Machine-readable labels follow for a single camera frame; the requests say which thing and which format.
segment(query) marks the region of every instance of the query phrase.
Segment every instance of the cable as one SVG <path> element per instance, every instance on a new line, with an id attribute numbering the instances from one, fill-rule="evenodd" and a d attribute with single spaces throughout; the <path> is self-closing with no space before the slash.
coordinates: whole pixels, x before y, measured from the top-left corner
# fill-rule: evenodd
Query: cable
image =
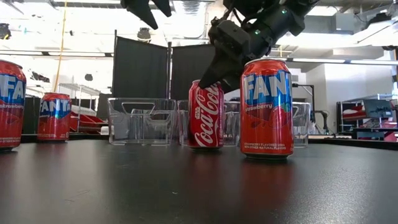
<path id="1" fill-rule="evenodd" d="M 235 1 L 231 3 L 229 6 L 229 9 L 224 13 L 223 17 L 221 19 L 227 19 L 228 16 L 231 14 L 232 10 L 234 9 Z"/>
<path id="2" fill-rule="evenodd" d="M 61 61 L 62 61 L 62 52 L 63 52 L 63 36 L 65 34 L 65 21 L 67 20 L 67 6 L 68 0 L 65 0 L 64 10 L 63 10 L 63 21 L 62 21 L 62 37 L 61 37 L 61 51 L 60 51 L 60 58 L 58 60 L 58 68 L 57 68 L 57 76 L 55 77 L 55 83 L 53 92 L 56 92 L 58 79 L 60 77 L 60 68 L 61 68 Z"/>
<path id="3" fill-rule="evenodd" d="M 359 21 L 361 21 L 363 23 L 368 23 L 368 22 L 363 21 L 357 14 L 354 14 L 354 16 L 356 16 L 359 19 Z"/>
<path id="4" fill-rule="evenodd" d="M 241 20 L 241 18 L 239 18 L 238 13 L 236 12 L 236 9 L 233 9 L 232 12 L 234 13 L 234 15 L 235 15 L 236 19 L 238 20 L 238 22 L 241 24 L 242 20 Z"/>
<path id="5" fill-rule="evenodd" d="M 329 111 L 327 111 L 327 110 L 321 110 L 321 111 L 327 113 L 327 114 L 328 114 L 328 117 L 329 117 L 329 115 L 330 115 L 330 112 L 329 112 Z"/>
<path id="6" fill-rule="evenodd" d="M 246 18 L 244 18 L 244 20 L 241 22 L 241 26 L 243 26 L 244 24 L 247 24 L 250 20 L 255 19 L 258 15 L 260 15 L 260 13 L 255 13 L 255 14 L 246 16 Z"/>

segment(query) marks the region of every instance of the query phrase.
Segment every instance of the red object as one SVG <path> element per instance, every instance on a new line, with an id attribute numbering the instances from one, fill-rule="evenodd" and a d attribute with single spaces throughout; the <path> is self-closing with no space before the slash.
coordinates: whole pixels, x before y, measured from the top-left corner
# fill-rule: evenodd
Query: red object
<path id="1" fill-rule="evenodd" d="M 241 152 L 258 159 L 293 154 L 292 75 L 285 62 L 259 59 L 241 77 Z"/>
<path id="2" fill-rule="evenodd" d="M 40 101 L 37 139 L 41 141 L 65 141 L 69 139 L 69 95 L 46 93 Z"/>
<path id="3" fill-rule="evenodd" d="M 358 119 L 365 119 L 366 112 L 363 105 L 354 106 L 349 110 L 343 112 L 343 119 L 347 121 L 356 121 Z"/>
<path id="4" fill-rule="evenodd" d="M 0 150 L 21 143 L 26 77 L 22 67 L 0 60 Z"/>
<path id="5" fill-rule="evenodd" d="M 201 89 L 192 82 L 188 98 L 188 146 L 198 150 L 219 149 L 224 145 L 224 92 L 219 83 Z"/>
<path id="6" fill-rule="evenodd" d="M 79 132 L 80 133 L 89 133 L 89 134 L 99 134 L 101 132 L 101 127 L 106 123 L 97 118 L 96 116 L 91 115 L 80 115 L 80 125 Z M 78 114 L 75 112 L 71 112 L 70 118 L 70 129 L 74 132 L 77 132 L 78 127 Z"/>

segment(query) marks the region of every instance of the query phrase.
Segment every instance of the pipe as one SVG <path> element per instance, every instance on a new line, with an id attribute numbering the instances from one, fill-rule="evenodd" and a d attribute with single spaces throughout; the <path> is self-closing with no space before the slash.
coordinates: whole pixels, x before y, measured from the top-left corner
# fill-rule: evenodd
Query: pipe
<path id="1" fill-rule="evenodd" d="M 305 88 L 304 86 L 302 86 L 302 88 L 303 88 L 310 96 L 313 96 L 313 94 L 310 92 L 310 90 L 308 90 L 308 89 Z"/>
<path id="2" fill-rule="evenodd" d="M 167 43 L 167 78 L 166 78 L 166 99 L 170 99 L 170 86 L 172 81 L 172 43 Z"/>
<path id="3" fill-rule="evenodd" d="M 115 60 L 116 60 L 116 45 L 117 45 L 117 42 L 118 42 L 118 30 L 114 30 L 114 43 L 113 43 L 113 64 L 115 65 Z M 115 66 L 113 66 L 113 77 L 112 77 L 112 88 L 111 88 L 111 93 L 112 93 L 112 96 L 114 96 L 113 95 L 113 86 L 114 86 L 114 80 L 115 80 L 115 78 L 114 78 L 114 74 L 115 74 Z"/>
<path id="4" fill-rule="evenodd" d="M 311 116 L 312 116 L 312 118 L 311 118 L 311 120 L 314 122 L 314 123 L 316 123 L 316 121 L 315 121 L 315 113 L 314 113 L 314 111 L 315 111 L 315 87 L 314 87 L 314 85 L 301 85 L 301 84 L 297 84 L 297 83 L 293 83 L 292 84 L 292 87 L 293 88 L 298 88 L 299 86 L 302 86 L 302 87 L 305 87 L 305 86 L 307 86 L 307 87 L 310 87 L 312 90 L 311 90 L 311 95 L 312 95 L 312 112 L 311 112 Z"/>

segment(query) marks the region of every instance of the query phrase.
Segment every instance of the aluminum can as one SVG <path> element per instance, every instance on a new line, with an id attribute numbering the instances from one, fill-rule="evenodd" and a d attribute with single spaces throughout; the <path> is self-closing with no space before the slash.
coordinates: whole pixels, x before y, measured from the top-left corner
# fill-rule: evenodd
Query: aluminum can
<path id="1" fill-rule="evenodd" d="M 21 143 L 26 77 L 22 67 L 0 60 L 0 151 Z"/>
<path id="2" fill-rule="evenodd" d="M 188 146 L 197 151 L 217 150 L 224 145 L 224 92 L 219 83 L 201 89 L 192 82 L 188 98 Z"/>
<path id="3" fill-rule="evenodd" d="M 255 159 L 293 154 L 292 75 L 281 60 L 247 63 L 241 77 L 241 152 Z"/>
<path id="4" fill-rule="evenodd" d="M 40 101 L 37 139 L 40 141 L 68 140 L 71 106 L 69 95 L 46 93 Z"/>

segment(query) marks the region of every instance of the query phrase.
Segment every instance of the fanta logo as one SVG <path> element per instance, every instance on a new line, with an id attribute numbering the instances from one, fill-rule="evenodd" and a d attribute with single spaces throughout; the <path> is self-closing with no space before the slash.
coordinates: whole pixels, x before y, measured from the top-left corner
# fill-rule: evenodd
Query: fanta logo
<path id="1" fill-rule="evenodd" d="M 40 117 L 55 116 L 63 118 L 70 112 L 69 100 L 55 99 L 52 101 L 40 101 Z"/>
<path id="2" fill-rule="evenodd" d="M 292 75 L 279 70 L 276 75 L 248 75 L 243 80 L 246 104 L 273 103 L 274 106 L 289 103 L 278 100 L 279 95 L 292 97 Z"/>
<path id="3" fill-rule="evenodd" d="M 12 75 L 0 74 L 0 100 L 5 103 L 24 104 L 25 83 Z"/>

